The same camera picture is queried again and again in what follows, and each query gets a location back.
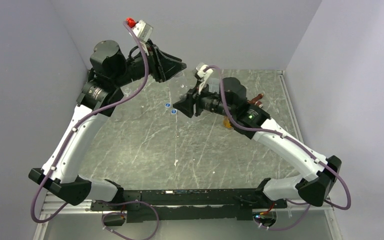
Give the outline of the clear plastic bottle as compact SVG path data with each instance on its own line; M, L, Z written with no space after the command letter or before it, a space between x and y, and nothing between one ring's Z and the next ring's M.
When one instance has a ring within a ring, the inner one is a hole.
M173 92L174 102L178 102L185 98L186 93L196 83L196 79L189 71L182 71L178 73L174 79Z

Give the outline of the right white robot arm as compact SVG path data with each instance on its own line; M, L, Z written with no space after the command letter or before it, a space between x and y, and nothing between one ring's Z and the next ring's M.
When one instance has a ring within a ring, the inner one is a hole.
M233 129L268 147L299 172L295 177L264 179L255 190L256 203L267 208L280 199L301 199L315 207L327 202L342 161L334 155L326 157L311 150L281 128L266 111L247 99L247 89L237 78L224 78L223 90L206 86L199 92L195 86L173 107L189 118L198 117L203 111L225 116L222 95L225 95L228 111L239 125Z

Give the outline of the orange juice bottle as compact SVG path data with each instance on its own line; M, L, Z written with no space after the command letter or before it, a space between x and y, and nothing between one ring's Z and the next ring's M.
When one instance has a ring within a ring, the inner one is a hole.
M232 129L233 128L232 125L231 125L231 122L230 122L230 120L229 120L229 118L227 116L224 116L222 124L227 129Z

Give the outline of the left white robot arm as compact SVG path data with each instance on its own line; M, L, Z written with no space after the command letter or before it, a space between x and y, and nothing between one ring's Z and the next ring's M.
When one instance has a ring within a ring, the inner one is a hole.
M111 210L124 203L124 189L114 181L80 176L85 154L101 127L124 99L122 87L148 76L163 83L186 69L178 57L161 51L151 40L145 55L129 52L125 57L113 40L97 43L90 56L88 80L77 98L72 119L52 156L28 177L61 200L76 206L84 200L103 201Z

